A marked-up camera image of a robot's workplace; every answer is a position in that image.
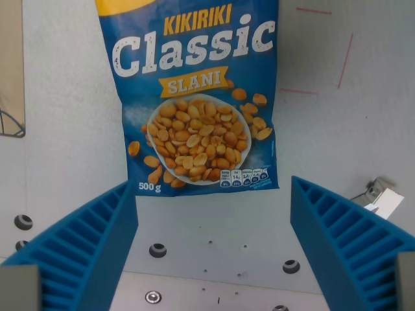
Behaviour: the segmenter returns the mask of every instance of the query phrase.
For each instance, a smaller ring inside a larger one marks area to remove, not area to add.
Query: peanut bag
[[[96,5],[136,194],[278,188],[278,1]]]

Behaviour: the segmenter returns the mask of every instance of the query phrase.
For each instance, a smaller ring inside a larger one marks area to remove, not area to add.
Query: screw hole
[[[289,310],[286,306],[279,305],[279,306],[276,306],[272,311],[289,311]]]
[[[24,241],[24,240],[20,240],[19,242],[16,243],[16,251],[18,251],[19,249],[21,249],[23,246],[25,246],[28,242]]]
[[[283,271],[294,274],[300,270],[300,263],[297,260],[287,260],[283,265]]]
[[[154,258],[163,258],[167,254],[167,248],[163,244],[155,243],[150,246],[148,252]]]
[[[14,218],[14,224],[20,230],[29,230],[33,227],[33,221],[30,219],[30,217],[23,214],[17,215]]]

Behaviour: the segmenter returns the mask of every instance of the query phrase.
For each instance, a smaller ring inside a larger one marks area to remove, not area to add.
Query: white bowl
[[[252,141],[251,141],[251,132],[249,131],[249,126],[246,123],[246,121],[245,121],[244,117],[242,116],[242,114],[235,107],[233,107],[232,105],[230,105],[230,104],[228,104],[228,103],[226,103],[226,102],[224,102],[220,99],[217,99],[216,97],[212,97],[212,96],[209,96],[209,95],[206,95],[206,94],[194,94],[194,95],[189,95],[189,96],[181,97],[181,98],[188,101],[188,102],[190,100],[194,99],[194,98],[202,98],[202,99],[204,99],[208,102],[213,102],[217,106],[229,106],[230,108],[232,108],[233,111],[235,111],[238,114],[238,120],[241,121],[244,124],[244,133],[248,136],[248,139],[246,140],[246,142],[248,143],[248,148],[241,152],[241,162],[235,167],[235,169],[238,169],[239,167],[241,167],[241,165],[244,163],[244,161],[246,159],[246,156],[248,155],[248,153],[251,149],[251,143],[252,143]],[[148,120],[147,128],[150,124],[153,123],[154,118],[159,114],[159,111],[160,111],[160,109],[163,105],[174,104],[178,99],[179,98],[170,98],[170,99],[166,100],[165,102],[161,103],[151,114],[150,119]],[[150,142],[152,143],[152,145],[155,146],[156,144],[154,144],[153,137],[150,135],[148,130],[147,130],[147,135],[148,135],[148,138],[150,139]],[[159,157],[161,163],[163,163],[163,166],[166,168],[166,170],[168,170],[174,177],[184,181],[185,183],[190,183],[192,185],[205,186],[205,185],[212,185],[213,183],[218,183],[219,182],[219,180],[215,181],[215,182],[210,181],[210,180],[206,180],[206,181],[199,180],[199,181],[194,182],[194,181],[191,181],[190,178],[188,178],[187,176],[177,176],[174,173],[174,169],[168,168],[166,166],[166,163],[164,162],[164,157],[162,155],[160,155],[155,148],[154,148],[154,150],[156,151],[157,156]]]

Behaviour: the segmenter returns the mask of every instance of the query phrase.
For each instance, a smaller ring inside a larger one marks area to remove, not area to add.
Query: white surface
[[[160,303],[145,301],[151,290],[161,294]],[[110,310],[272,311],[278,305],[290,311],[329,311],[322,295],[128,272],[121,275]]]
[[[289,224],[292,175],[347,198],[388,176],[405,196],[389,220],[415,233],[415,1],[282,0],[280,7],[278,87],[319,93],[277,96],[281,189],[139,198],[127,270],[320,292]],[[126,179],[121,104],[93,1],[24,0],[23,19],[27,136],[6,155],[0,137],[2,256]],[[25,209],[34,227],[13,229]],[[148,254],[155,242],[167,246],[164,259]],[[288,259],[300,272],[282,272]]]

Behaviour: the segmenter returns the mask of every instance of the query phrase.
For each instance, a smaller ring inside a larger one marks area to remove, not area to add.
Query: nutrition label
[[[260,180],[268,178],[267,168],[256,168],[254,170],[221,170],[220,186],[221,187],[239,187],[249,186]]]

